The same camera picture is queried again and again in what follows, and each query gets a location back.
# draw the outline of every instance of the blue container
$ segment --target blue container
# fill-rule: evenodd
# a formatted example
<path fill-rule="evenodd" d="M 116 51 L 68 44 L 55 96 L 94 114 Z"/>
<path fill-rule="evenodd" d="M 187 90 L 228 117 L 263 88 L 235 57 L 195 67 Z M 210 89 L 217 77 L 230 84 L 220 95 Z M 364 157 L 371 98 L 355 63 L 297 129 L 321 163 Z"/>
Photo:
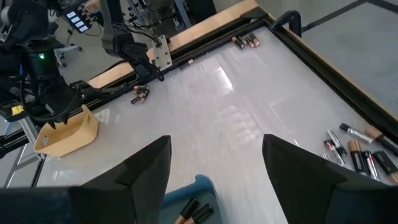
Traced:
<path fill-rule="evenodd" d="M 203 224 L 221 224 L 220 208 L 217 193 L 211 180 L 205 175 L 196 175 L 195 182 L 165 195 L 159 214 L 160 224 L 173 224 L 188 201 L 195 197 L 199 201 L 200 209 L 209 203 L 214 208 L 212 214 Z"/>

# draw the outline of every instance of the chair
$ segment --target chair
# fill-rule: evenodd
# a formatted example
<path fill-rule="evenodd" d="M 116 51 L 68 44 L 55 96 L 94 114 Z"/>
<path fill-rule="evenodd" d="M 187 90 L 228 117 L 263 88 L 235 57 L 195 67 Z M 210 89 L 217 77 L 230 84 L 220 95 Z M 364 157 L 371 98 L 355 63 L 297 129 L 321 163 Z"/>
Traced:
<path fill-rule="evenodd" d="M 49 31 L 48 33 L 50 35 L 55 35 L 55 31 L 58 29 L 59 25 L 56 22 L 50 22 L 49 23 Z M 67 39 L 67 42 L 65 43 L 68 44 L 70 37 L 72 36 L 72 32 L 68 32 L 69 36 Z M 55 57 L 57 58 L 57 62 L 59 65 L 61 65 L 62 67 L 66 67 L 67 64 L 62 62 L 62 59 L 65 58 L 65 56 L 63 55 L 65 52 L 71 51 L 77 49 L 77 51 L 82 51 L 83 49 L 81 47 L 76 46 L 75 44 L 70 44 L 69 46 L 65 46 L 61 49 L 54 49 L 54 53 L 55 53 Z"/>

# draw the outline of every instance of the yellow basket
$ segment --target yellow basket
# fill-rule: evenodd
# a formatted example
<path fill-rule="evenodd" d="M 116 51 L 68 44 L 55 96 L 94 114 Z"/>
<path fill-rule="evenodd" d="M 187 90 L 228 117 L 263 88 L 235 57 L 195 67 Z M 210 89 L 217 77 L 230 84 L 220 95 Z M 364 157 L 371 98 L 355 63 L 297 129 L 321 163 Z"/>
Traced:
<path fill-rule="evenodd" d="M 34 151 L 50 156 L 61 157 L 93 142 L 98 133 L 98 119 L 87 108 L 69 118 L 68 124 L 55 123 L 52 129 L 47 123 L 40 130 Z"/>

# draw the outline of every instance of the white table surface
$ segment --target white table surface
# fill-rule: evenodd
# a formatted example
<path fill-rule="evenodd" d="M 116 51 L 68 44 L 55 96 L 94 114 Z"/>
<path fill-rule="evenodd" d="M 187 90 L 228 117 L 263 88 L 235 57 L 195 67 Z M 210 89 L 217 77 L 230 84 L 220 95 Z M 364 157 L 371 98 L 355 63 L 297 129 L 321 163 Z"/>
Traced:
<path fill-rule="evenodd" d="M 255 34 L 259 48 L 228 44 L 150 83 L 143 105 L 130 104 L 128 93 L 97 109 L 96 140 L 61 159 L 47 157 L 37 186 L 84 184 L 168 134 L 168 192 L 204 174 L 216 187 L 225 223 L 287 223 L 262 158 L 263 134 L 321 154 L 327 129 L 346 146 L 351 138 L 338 126 L 367 124 L 266 28 Z M 350 156 L 345 161 L 352 166 Z"/>

